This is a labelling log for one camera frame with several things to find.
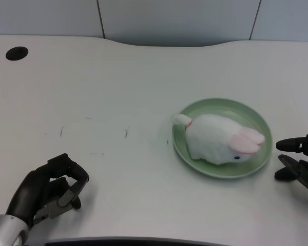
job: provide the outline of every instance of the bunny tail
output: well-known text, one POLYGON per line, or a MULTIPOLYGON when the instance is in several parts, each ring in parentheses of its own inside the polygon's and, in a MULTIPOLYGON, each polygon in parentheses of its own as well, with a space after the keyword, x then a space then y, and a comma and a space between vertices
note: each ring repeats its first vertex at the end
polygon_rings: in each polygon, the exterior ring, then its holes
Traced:
POLYGON ((173 124, 184 126, 188 126, 192 121, 191 118, 187 117, 184 114, 174 115, 171 120, 173 124))

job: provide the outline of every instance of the green plate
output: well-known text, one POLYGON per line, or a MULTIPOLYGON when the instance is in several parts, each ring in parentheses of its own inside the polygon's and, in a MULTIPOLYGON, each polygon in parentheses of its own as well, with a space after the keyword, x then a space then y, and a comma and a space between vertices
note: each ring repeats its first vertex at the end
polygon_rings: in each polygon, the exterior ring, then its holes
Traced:
POLYGON ((195 118, 201 114, 225 116, 245 127, 256 129, 266 138, 259 153, 248 161, 215 165, 204 160, 193 160, 190 157, 186 144, 185 127, 175 125, 172 128, 172 137, 178 154, 187 164, 199 172, 216 178, 239 178, 256 172, 268 162, 273 149, 271 131, 264 119, 248 106, 233 100, 213 98, 197 101, 180 113, 190 118, 195 118))

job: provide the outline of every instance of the plate rim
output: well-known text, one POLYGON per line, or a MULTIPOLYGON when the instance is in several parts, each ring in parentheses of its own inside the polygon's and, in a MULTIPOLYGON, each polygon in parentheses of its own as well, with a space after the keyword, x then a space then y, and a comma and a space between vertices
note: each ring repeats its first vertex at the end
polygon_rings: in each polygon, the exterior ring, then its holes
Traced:
POLYGON ((176 147, 176 140, 175 140, 175 136, 174 136, 174 128, 175 128, 175 125, 173 125, 172 127, 172 143, 174 144, 174 148, 175 150, 178 152, 179 156, 184 160, 184 162, 186 162, 188 165, 190 165, 192 168, 194 168, 195 170, 197 170, 198 172, 200 173, 203 173, 207 176, 210 176, 210 177, 214 177, 214 178, 222 178, 222 179, 233 179, 233 178, 241 178, 241 177, 245 177, 245 176, 248 176, 248 175, 251 175, 255 172, 257 172, 259 169, 261 169, 265 164, 267 164, 267 162, 269 161, 271 155, 272 155, 272 151, 273 151, 273 136, 272 136, 272 132, 271 132, 271 129, 269 127, 269 125, 267 124, 267 122, 265 121, 265 119, 261 116, 261 114, 259 114, 256 110, 254 110, 253 108, 249 107, 248 105, 246 104, 243 104, 239 101, 236 101, 236 100, 231 100, 231 99, 226 99, 226 98, 219 98, 219 97, 214 97, 214 98, 206 98, 206 99, 201 99, 201 100, 198 100, 198 101, 195 101, 195 102, 192 102, 191 104, 187 105, 185 108, 183 108, 179 114, 181 112, 183 112, 185 109, 187 109, 189 106, 193 105, 193 104, 196 104, 200 101, 204 101, 204 100, 225 100, 225 101, 232 101, 234 103, 238 103, 238 104, 241 104, 249 109, 251 109, 252 111, 254 111, 256 114, 259 115, 259 117, 263 120, 263 122, 266 124, 267 128, 268 128, 268 132, 269 132, 269 135, 271 137, 271 149, 270 149, 270 154, 267 156, 267 158, 262 162, 262 164, 257 167, 256 169, 252 170, 251 172, 248 172, 246 174, 241 174, 241 175, 235 175, 235 176, 229 176, 229 177, 226 177, 226 176, 221 176, 221 175, 215 175, 215 174, 208 174, 204 171, 202 171, 200 168, 197 168, 196 166, 194 166, 191 162, 189 162, 179 151, 179 149, 176 147))

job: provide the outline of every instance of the pink rabbit ear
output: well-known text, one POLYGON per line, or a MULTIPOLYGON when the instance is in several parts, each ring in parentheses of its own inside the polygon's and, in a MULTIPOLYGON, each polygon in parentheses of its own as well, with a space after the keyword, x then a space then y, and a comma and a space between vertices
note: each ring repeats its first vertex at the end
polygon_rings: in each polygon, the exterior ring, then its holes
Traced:
POLYGON ((260 149, 260 146, 252 142, 243 134, 234 135, 229 142, 229 147, 242 154, 256 154, 260 149))
POLYGON ((260 134, 258 131, 252 128, 244 127, 241 130, 241 135, 247 137, 248 139, 250 139, 252 142, 254 142, 257 145, 262 145, 263 142, 265 142, 264 135, 260 134))

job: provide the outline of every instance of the stuffed bunny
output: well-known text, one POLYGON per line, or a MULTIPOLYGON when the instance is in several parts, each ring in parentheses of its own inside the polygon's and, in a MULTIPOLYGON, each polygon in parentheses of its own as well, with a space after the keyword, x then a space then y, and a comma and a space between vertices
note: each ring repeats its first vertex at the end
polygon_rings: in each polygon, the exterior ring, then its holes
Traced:
POLYGON ((256 130, 219 115, 203 114, 191 119, 179 114, 172 122, 185 126, 187 147, 193 159, 217 165, 244 162, 258 153, 265 141, 256 130))

